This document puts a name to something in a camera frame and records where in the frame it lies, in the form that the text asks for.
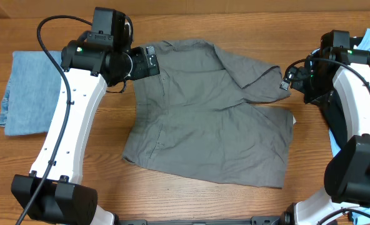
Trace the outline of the grey shorts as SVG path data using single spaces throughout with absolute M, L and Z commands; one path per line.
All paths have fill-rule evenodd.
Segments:
M 214 183 L 282 188 L 294 116 L 281 68 L 203 39 L 152 44 L 159 74 L 134 81 L 136 121 L 122 157 Z

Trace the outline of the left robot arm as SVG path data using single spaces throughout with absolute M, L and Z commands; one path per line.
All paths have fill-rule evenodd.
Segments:
M 47 136 L 27 176 L 11 191 L 22 217 L 49 224 L 119 223 L 83 186 L 83 159 L 93 119 L 107 88 L 159 74 L 152 46 L 132 47 L 134 28 L 123 12 L 97 7 L 91 29 L 63 48 L 56 64 L 61 88 Z

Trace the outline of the black garment in pile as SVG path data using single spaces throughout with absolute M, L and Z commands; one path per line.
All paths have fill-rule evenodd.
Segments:
M 370 52 L 370 29 L 366 31 L 364 37 L 352 37 L 350 45 L 357 50 Z M 346 136 L 346 120 L 341 100 L 336 91 L 329 96 L 328 105 L 321 110 L 329 126 L 329 138 L 331 143 L 332 155 L 335 156 L 345 146 L 348 141 Z

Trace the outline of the folded blue denim garment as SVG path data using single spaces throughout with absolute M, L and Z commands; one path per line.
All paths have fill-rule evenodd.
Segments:
M 46 133 L 59 98 L 61 75 L 42 51 L 15 51 L 12 56 L 0 127 L 7 136 Z

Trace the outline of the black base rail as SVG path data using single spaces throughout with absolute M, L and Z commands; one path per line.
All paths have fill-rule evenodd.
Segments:
M 253 216 L 251 219 L 213 219 L 213 220 L 173 220 L 173 221 L 147 221 L 147 220 L 121 220 L 117 225 L 292 225 L 295 224 L 288 213 L 281 216 Z

